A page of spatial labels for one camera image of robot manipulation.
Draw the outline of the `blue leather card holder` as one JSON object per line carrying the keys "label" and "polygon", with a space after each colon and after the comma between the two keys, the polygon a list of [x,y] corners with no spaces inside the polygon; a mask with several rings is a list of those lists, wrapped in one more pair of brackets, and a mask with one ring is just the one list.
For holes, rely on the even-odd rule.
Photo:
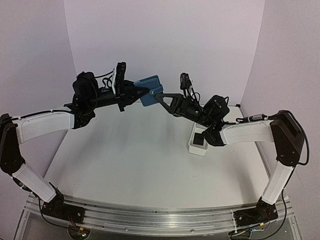
{"label": "blue leather card holder", "polygon": [[135,87],[147,88],[148,92],[140,98],[140,101],[144,107],[157,104],[156,94],[163,93],[163,85],[160,82],[158,75],[149,76],[134,82]]}

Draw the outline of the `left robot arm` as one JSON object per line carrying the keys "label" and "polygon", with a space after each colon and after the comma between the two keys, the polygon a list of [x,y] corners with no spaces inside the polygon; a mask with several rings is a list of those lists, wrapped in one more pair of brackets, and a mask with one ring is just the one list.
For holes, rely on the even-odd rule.
{"label": "left robot arm", "polygon": [[103,81],[104,86],[100,87],[92,72],[82,72],[72,84],[72,102],[62,108],[17,117],[5,113],[0,117],[0,169],[37,198],[43,218],[80,224],[85,209],[67,204],[59,188],[44,178],[58,143],[53,141],[53,146],[46,147],[40,141],[49,143],[48,137],[59,132],[87,126],[96,116],[97,108],[117,105],[124,111],[151,90],[141,81],[126,80],[123,70],[114,70]]}

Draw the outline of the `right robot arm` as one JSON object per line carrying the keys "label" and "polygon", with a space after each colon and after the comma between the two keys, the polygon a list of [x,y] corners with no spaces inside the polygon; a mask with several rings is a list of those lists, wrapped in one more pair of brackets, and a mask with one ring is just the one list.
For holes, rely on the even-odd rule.
{"label": "right robot arm", "polygon": [[275,164],[268,183],[255,207],[233,214],[237,226],[251,226],[276,220],[276,201],[298,165],[307,165],[310,146],[301,124],[289,110],[273,115],[256,114],[225,120],[230,112],[227,97],[214,95],[204,106],[190,94],[157,93],[156,100],[175,116],[192,121],[188,141],[191,154],[204,156],[208,147],[225,147],[242,143],[273,144]]}

